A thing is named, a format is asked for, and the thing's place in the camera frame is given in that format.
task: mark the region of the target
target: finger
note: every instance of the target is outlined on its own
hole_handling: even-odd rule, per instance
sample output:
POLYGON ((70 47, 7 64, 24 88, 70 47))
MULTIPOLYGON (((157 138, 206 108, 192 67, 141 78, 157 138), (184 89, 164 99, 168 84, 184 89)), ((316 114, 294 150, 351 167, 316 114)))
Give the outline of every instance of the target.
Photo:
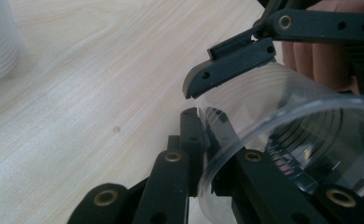
POLYGON ((282 42, 282 57, 284 65, 296 71, 295 54, 293 52, 293 42, 282 42))
POLYGON ((355 94, 359 94, 359 87, 357 85, 357 77, 351 77, 351 84, 348 89, 351 90, 351 92, 353 92, 355 94))
POLYGON ((313 11, 364 13, 364 0, 323 0, 307 9, 313 11))
POLYGON ((336 91, 349 90, 348 59, 342 45, 313 44, 314 81, 336 91))
POLYGON ((313 79, 313 45, 294 43, 293 54, 295 57, 296 71, 310 79, 313 79))

